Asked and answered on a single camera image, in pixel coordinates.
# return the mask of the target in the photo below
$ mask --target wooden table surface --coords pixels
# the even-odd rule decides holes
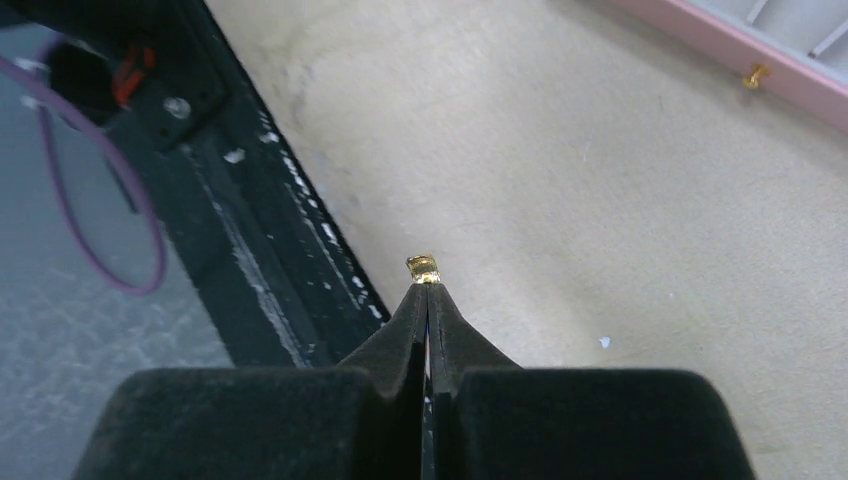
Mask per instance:
[[[700,372],[848,477],[844,134],[600,1],[209,3],[389,308],[431,252],[522,365]]]

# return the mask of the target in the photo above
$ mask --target pink container edge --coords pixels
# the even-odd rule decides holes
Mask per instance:
[[[740,74],[750,73],[755,63],[768,66],[772,74],[761,81],[763,88],[848,133],[848,86],[839,81],[735,29],[686,0],[607,1]]]

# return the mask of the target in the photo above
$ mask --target gold thumbtack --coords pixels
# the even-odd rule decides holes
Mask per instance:
[[[432,255],[418,255],[406,259],[406,266],[415,283],[441,283],[439,267]]]
[[[749,90],[756,90],[760,88],[760,80],[771,75],[771,69],[759,63],[755,63],[751,68],[753,71],[742,79],[742,85]]]

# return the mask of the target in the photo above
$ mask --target black frame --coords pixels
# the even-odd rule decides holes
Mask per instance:
[[[202,0],[160,2],[159,67],[106,129],[237,366],[333,365],[389,319]],[[173,118],[168,97],[187,99]],[[230,163],[225,156],[243,152]]]

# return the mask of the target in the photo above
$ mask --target red component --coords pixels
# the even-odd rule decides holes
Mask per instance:
[[[141,81],[156,67],[156,53],[150,47],[130,45],[127,56],[112,78],[112,95],[126,107]]]

